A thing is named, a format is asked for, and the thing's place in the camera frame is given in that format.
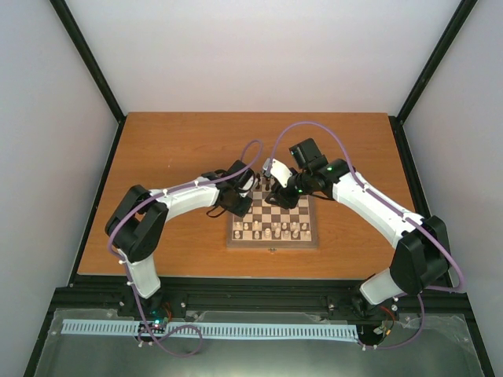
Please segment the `wooden chess board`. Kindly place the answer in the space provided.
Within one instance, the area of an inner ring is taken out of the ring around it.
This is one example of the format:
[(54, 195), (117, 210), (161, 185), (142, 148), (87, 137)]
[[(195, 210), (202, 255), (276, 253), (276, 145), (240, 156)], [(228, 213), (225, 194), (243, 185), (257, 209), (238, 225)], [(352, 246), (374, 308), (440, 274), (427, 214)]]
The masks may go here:
[(272, 178), (257, 178), (249, 192), (252, 205), (243, 217), (229, 216), (227, 246), (275, 251), (315, 249), (318, 227), (314, 199), (301, 196), (296, 207), (283, 209), (266, 202), (273, 186)]

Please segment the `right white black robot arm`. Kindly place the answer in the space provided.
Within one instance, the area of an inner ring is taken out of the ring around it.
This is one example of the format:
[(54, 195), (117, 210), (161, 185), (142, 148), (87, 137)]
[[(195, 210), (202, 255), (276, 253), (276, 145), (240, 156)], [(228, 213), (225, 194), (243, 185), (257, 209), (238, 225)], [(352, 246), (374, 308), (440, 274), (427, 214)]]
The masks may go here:
[(366, 220), (395, 250), (388, 268), (366, 279), (344, 300), (357, 317), (370, 317), (376, 306), (390, 298), (420, 294), (447, 272), (451, 266), (448, 237), (441, 219), (423, 218), (400, 207), (348, 161), (328, 161), (311, 138), (289, 151), (297, 168), (275, 158), (263, 165), (263, 173), (274, 179), (268, 203), (292, 209), (302, 195), (335, 201)]

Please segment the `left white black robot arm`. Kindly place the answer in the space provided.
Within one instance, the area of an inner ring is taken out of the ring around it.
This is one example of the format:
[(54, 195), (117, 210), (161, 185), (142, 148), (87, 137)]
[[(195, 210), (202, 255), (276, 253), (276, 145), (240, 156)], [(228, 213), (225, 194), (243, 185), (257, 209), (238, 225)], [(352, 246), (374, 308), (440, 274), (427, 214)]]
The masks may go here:
[(153, 253), (165, 223), (200, 208), (210, 218), (226, 212), (242, 217), (251, 208), (256, 179), (252, 168), (237, 160), (227, 170), (210, 171), (175, 187), (148, 190), (135, 185), (127, 191), (105, 226), (107, 248), (125, 265), (128, 284), (138, 293), (135, 305), (146, 316), (163, 307)]

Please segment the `dark chess pieces row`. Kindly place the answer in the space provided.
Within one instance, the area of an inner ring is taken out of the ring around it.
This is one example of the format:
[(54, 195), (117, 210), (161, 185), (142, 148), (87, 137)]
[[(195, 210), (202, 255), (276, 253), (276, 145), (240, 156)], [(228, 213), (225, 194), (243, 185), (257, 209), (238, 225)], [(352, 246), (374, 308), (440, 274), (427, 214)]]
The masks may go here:
[(271, 178), (256, 174), (255, 191), (269, 192), (271, 187)]

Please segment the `green lit circuit board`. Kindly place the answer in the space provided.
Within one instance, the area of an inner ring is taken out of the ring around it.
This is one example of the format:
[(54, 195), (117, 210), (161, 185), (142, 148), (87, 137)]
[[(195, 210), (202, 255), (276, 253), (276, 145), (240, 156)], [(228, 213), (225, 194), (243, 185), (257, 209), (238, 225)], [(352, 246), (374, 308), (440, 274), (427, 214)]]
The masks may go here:
[(153, 322), (152, 322), (154, 328), (165, 328), (166, 327), (166, 324), (167, 322), (165, 321), (165, 319), (155, 319)]

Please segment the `black aluminium frame rail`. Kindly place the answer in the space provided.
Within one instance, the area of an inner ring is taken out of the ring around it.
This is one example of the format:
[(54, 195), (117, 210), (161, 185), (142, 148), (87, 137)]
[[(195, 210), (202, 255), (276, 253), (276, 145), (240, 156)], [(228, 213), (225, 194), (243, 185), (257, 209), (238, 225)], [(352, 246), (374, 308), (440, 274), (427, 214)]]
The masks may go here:
[[(359, 288), (357, 280), (275, 280), (164, 277), (161, 288), (143, 298), (150, 317), (171, 312), (186, 317), (190, 310), (301, 312), (330, 319), (351, 319)], [(137, 317), (131, 287), (124, 276), (76, 276), (55, 290), (50, 308), (117, 309)]]

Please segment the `right black frame post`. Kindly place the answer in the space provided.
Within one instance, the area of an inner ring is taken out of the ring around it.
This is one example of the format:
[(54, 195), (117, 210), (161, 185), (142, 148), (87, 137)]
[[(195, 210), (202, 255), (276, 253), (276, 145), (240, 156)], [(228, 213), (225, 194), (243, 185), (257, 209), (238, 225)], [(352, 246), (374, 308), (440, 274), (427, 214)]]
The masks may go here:
[(470, 16), (472, 10), (475, 8), (477, 2), (477, 0), (462, 0), (459, 2), (443, 33), (437, 41), (435, 48), (432, 50), (428, 60), (417, 77), (416, 82), (413, 84), (406, 100), (396, 115), (400, 125), (403, 126), (409, 118), (437, 68), (442, 63), (443, 58), (463, 28), (464, 23)]

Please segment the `black frame post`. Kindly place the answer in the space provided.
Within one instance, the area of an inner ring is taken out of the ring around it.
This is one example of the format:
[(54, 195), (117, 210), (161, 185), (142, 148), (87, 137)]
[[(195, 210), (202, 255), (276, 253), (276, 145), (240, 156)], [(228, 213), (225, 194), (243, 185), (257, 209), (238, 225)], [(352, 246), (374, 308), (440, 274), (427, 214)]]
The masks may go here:
[(50, 0), (50, 4), (67, 32), (68, 37), (71, 39), (80, 58), (85, 64), (87, 71), (90, 73), (91, 78), (95, 82), (101, 96), (105, 100), (113, 118), (118, 124), (123, 124), (126, 116), (123, 113), (119, 102), (116, 100), (116, 96), (108, 84), (108, 81), (105, 78), (105, 75), (103, 74), (67, 2), (64, 0)]
[(464, 23), (470, 16), (472, 10), (475, 8), (477, 2), (477, 0), (462, 0), (459, 2), (443, 33), (437, 41), (435, 48), (432, 50), (428, 60), (417, 77), (416, 82), (413, 84), (406, 100), (396, 115), (400, 125), (403, 126), (409, 118), (437, 68), (442, 63), (443, 58), (463, 28)]

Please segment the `left black frame post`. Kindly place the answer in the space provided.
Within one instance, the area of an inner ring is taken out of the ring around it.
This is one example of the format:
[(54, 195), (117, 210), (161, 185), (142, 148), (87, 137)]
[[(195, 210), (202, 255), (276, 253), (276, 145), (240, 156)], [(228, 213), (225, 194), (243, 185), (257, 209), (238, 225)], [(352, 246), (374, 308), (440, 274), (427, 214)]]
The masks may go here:
[(91, 78), (95, 82), (101, 96), (105, 100), (113, 118), (118, 124), (123, 124), (126, 116), (123, 113), (119, 102), (116, 100), (116, 96), (108, 84), (108, 81), (105, 78), (105, 75), (103, 74), (67, 2), (64, 0), (50, 0), (50, 4), (67, 32), (68, 37), (71, 39), (80, 58), (85, 64), (87, 71), (90, 73)]

